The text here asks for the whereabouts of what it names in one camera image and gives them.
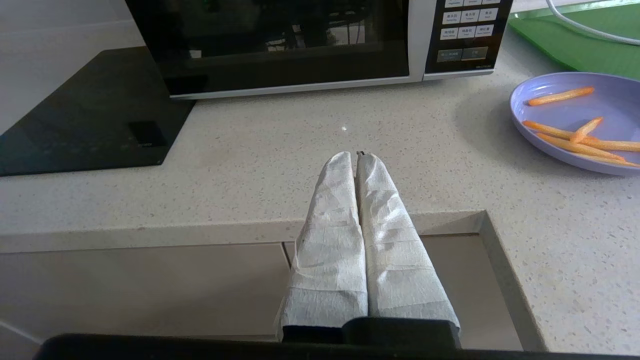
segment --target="microwave button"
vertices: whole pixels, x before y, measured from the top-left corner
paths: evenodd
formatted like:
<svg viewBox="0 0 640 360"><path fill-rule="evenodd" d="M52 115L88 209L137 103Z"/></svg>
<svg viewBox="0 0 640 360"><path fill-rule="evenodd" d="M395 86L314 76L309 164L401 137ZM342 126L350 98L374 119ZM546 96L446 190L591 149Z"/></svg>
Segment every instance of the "microwave button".
<svg viewBox="0 0 640 360"><path fill-rule="evenodd" d="M444 13L444 15L442 15L442 24L443 25L447 25L447 24L457 24L460 22L460 13L461 12L450 12L450 13Z"/></svg>
<svg viewBox="0 0 640 360"><path fill-rule="evenodd" d="M498 8L480 10L479 21L494 21L498 17Z"/></svg>
<svg viewBox="0 0 640 360"><path fill-rule="evenodd" d="M486 59L486 54L489 51L488 46L483 47L469 47L462 50L462 61L466 60L483 60Z"/></svg>
<svg viewBox="0 0 640 360"><path fill-rule="evenodd" d="M441 40L452 40L456 38L458 38L458 28L448 28L440 31Z"/></svg>
<svg viewBox="0 0 640 360"><path fill-rule="evenodd" d="M436 62L443 63L447 61L460 61L462 58L462 49L440 50Z"/></svg>
<svg viewBox="0 0 640 360"><path fill-rule="evenodd" d="M480 14L480 9L463 11L460 22L477 22L479 14Z"/></svg>
<svg viewBox="0 0 640 360"><path fill-rule="evenodd" d="M493 35L493 24L476 26L476 37L490 37Z"/></svg>
<svg viewBox="0 0 640 360"><path fill-rule="evenodd" d="M458 38L474 38L476 37L475 26L465 26L464 28L458 28Z"/></svg>
<svg viewBox="0 0 640 360"><path fill-rule="evenodd" d="M463 5L463 0L446 0L444 7L446 8L459 8Z"/></svg>

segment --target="black glass cooktop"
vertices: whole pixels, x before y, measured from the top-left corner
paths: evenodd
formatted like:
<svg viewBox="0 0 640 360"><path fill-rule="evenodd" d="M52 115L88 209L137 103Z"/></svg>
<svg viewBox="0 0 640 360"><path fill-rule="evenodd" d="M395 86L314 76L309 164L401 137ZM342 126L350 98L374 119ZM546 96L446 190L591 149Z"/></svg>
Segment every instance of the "black glass cooktop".
<svg viewBox="0 0 640 360"><path fill-rule="evenodd" d="M146 47L103 51L0 136L0 176L159 165L194 103Z"/></svg>

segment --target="purple plate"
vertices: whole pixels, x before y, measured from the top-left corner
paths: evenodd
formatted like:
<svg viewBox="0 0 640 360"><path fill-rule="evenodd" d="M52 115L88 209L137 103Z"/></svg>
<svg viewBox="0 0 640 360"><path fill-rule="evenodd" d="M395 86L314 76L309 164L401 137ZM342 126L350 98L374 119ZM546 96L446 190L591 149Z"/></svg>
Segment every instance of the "purple plate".
<svg viewBox="0 0 640 360"><path fill-rule="evenodd" d="M529 99L565 92L585 86L595 87L591 95L529 106ZM592 72L558 72L529 79L511 94L513 122L519 132L535 147L556 159L586 170L605 174L640 175L640 168L601 163L574 155L555 147L522 125L525 120L539 122L558 129L576 131L587 121L602 116L604 120L591 133L601 140L640 142L640 81ZM613 151L627 161L640 163L640 152Z"/></svg>

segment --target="kitchen countertop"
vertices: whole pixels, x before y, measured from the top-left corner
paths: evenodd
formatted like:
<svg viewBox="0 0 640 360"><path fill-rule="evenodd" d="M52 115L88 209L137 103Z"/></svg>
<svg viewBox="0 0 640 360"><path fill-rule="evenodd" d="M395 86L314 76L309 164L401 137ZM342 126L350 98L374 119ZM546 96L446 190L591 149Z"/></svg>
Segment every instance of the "kitchen countertop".
<svg viewBox="0 0 640 360"><path fill-rule="evenodd" d="M640 178L511 123L512 89L557 70L508 33L490 76L199 101L160 167L0 178L0 252L292 241L322 164L362 150L422 234L490 219L547 349L640 354Z"/></svg>

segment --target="cabinet door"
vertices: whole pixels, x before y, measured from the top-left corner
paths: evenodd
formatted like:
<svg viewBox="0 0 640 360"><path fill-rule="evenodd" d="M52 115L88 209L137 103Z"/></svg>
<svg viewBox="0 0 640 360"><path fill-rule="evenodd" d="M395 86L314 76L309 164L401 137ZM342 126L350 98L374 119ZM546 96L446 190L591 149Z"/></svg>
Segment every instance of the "cabinet door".
<svg viewBox="0 0 640 360"><path fill-rule="evenodd" d="M0 320L41 339L274 334L288 276L280 243L5 254Z"/></svg>

